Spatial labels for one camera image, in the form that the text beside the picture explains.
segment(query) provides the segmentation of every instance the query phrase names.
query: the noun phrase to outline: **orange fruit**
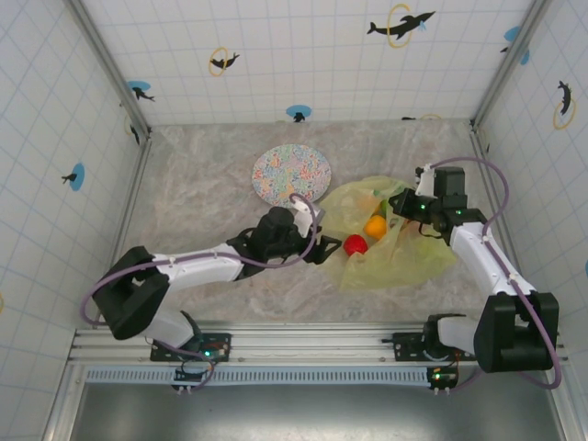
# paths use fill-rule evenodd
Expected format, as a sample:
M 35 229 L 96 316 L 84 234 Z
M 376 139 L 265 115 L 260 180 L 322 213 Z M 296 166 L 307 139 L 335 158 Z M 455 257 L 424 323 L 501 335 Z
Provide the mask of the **orange fruit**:
M 372 216 L 364 226 L 364 233 L 369 237 L 380 240 L 386 234 L 386 220 L 379 214 Z

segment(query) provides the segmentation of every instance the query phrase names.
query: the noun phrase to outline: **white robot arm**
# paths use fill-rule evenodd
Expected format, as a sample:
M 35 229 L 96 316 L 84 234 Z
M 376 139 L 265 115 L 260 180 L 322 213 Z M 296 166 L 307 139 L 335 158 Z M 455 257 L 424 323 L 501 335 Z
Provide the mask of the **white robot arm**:
M 208 250 L 166 255 L 149 254 L 142 246 L 131 248 L 103 278 L 114 277 L 112 281 L 92 295 L 114 337 L 124 340 L 144 335 L 165 345 L 198 351 L 196 322 L 184 311 L 166 308 L 164 297 L 211 282 L 241 280 L 266 267 L 289 266 L 299 260 L 323 263 L 341 241 L 325 235 L 319 241 L 315 233 L 310 234 L 313 219 L 314 229 L 320 230 L 323 211 L 297 198 L 291 201 L 296 215 L 274 207 L 255 228 Z M 286 262 L 293 254 L 300 256 Z M 275 258 L 286 263 L 267 263 Z M 137 266 L 147 267 L 132 271 Z M 116 277 L 120 271 L 128 274 Z
M 416 174 L 416 190 L 406 188 L 390 198 L 394 213 L 433 225 L 489 296 L 479 321 L 459 314 L 430 316 L 423 332 L 425 351 L 439 356 L 448 348 L 460 349 L 475 355 L 486 372 L 551 368 L 541 332 L 517 290 L 530 301 L 555 345 L 559 305 L 553 294 L 537 293 L 504 255 L 481 212 L 468 209 L 462 168 L 428 165 Z M 517 323 L 517 317 L 529 325 Z

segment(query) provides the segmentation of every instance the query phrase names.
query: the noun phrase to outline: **vent grille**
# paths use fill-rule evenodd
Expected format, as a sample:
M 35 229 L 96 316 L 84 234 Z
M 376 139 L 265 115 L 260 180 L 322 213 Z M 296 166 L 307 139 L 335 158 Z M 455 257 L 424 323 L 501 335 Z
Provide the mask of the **vent grille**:
M 187 368 L 187 372 L 198 372 Z M 89 367 L 86 382 L 126 384 L 174 381 L 175 367 Z M 210 386 L 260 384 L 399 384 L 428 386 L 426 367 L 217 367 Z

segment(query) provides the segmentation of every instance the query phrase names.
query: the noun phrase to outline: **sprinkle pattern plate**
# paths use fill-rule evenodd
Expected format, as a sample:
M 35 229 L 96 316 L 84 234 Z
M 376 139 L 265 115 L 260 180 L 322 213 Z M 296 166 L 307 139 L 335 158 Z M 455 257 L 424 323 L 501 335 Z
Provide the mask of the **sprinkle pattern plate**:
M 308 145 L 284 144 L 265 152 L 255 163 L 255 192 L 268 204 L 290 208 L 288 196 L 300 193 L 320 198 L 331 183 L 331 166 L 322 153 Z

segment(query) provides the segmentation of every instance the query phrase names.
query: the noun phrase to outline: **grid pattern wall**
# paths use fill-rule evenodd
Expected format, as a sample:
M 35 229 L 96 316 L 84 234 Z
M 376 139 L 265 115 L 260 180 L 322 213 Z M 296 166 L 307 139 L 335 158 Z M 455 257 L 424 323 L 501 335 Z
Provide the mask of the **grid pattern wall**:
M 157 125 L 470 118 L 531 0 L 85 4 Z
M 523 274 L 560 302 L 560 331 L 580 381 L 571 390 L 586 415 L 588 2 L 555 1 L 530 50 L 485 130 L 489 156 L 511 183 L 506 219 Z
M 124 118 L 62 0 L 2 0 L 2 440 L 39 439 L 79 300 L 107 269 L 139 150 Z

